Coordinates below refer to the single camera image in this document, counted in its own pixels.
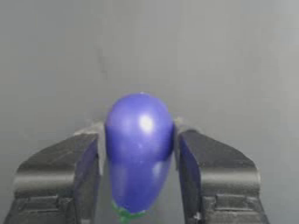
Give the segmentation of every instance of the eggplant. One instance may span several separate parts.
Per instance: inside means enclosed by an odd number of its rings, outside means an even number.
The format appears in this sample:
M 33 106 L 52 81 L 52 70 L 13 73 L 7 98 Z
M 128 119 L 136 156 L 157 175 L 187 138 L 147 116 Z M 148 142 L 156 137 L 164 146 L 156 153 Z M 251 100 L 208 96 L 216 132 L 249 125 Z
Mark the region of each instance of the eggplant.
M 107 161 L 113 203 L 128 214 L 153 204 L 167 178 L 173 151 L 173 119 L 149 94 L 129 94 L 105 120 Z

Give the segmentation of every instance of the purple eggplant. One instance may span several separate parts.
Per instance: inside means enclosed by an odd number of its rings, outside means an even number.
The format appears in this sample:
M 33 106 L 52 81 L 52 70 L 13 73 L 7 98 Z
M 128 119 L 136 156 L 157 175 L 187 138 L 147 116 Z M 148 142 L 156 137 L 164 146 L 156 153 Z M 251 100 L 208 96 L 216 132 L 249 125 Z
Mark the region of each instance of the purple eggplant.
M 149 94 L 129 94 L 115 103 L 105 121 L 107 160 L 116 206 L 145 211 L 161 191 L 173 150 L 173 119 Z

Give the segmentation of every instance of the metal jaw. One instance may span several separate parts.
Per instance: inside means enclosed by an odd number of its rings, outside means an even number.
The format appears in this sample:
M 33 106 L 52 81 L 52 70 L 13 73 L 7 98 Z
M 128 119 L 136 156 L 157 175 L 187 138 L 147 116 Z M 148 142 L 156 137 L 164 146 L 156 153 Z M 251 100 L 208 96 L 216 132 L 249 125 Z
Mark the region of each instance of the metal jaw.
M 73 136 L 20 165 L 4 224 L 89 224 L 97 190 L 97 135 Z
M 253 162 L 240 151 L 193 129 L 177 137 L 185 223 L 268 224 Z

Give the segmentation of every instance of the blue object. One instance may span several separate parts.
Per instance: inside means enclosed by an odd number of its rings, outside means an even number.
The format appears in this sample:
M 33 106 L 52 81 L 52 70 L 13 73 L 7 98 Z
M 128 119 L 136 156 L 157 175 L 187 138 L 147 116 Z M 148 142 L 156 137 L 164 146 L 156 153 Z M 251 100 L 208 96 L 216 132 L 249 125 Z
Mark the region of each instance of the blue object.
M 105 122 L 107 160 L 117 207 L 136 214 L 149 208 L 167 178 L 173 148 L 173 119 L 149 94 L 115 103 Z

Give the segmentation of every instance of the gray wall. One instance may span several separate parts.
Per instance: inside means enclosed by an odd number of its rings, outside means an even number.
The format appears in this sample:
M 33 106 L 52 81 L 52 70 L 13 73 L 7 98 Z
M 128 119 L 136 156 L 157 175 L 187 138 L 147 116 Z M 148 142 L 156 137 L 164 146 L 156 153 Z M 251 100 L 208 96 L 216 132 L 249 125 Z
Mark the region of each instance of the gray wall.
M 105 117 L 120 95 L 147 91 L 255 160 L 271 222 L 298 223 L 298 7 L 295 0 L 3 0 L 0 218 L 21 161 Z

